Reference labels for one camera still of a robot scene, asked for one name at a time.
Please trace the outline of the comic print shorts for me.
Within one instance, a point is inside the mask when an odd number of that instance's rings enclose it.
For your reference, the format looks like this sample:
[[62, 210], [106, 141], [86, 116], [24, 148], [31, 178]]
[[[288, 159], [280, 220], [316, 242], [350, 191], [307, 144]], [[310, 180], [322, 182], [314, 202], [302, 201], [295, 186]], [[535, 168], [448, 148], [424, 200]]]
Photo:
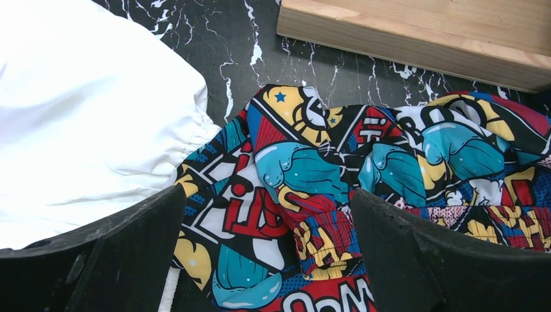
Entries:
[[373, 311], [356, 188], [469, 237], [550, 250], [550, 120], [480, 92], [324, 110], [313, 87], [268, 85], [176, 183], [173, 265], [223, 311]]

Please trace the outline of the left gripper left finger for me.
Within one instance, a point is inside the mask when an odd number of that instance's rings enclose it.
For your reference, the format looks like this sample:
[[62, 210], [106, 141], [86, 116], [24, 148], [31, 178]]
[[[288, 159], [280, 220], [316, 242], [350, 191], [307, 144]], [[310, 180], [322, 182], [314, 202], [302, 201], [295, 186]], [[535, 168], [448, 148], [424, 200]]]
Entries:
[[186, 203], [167, 188], [21, 250], [1, 250], [2, 311], [156, 311]]

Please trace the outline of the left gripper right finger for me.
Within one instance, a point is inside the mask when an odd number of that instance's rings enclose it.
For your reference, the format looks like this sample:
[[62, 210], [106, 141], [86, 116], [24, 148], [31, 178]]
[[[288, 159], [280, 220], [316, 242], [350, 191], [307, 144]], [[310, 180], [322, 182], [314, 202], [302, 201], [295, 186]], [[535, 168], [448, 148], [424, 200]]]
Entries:
[[378, 311], [549, 311], [550, 254], [452, 231], [358, 188], [353, 226]]

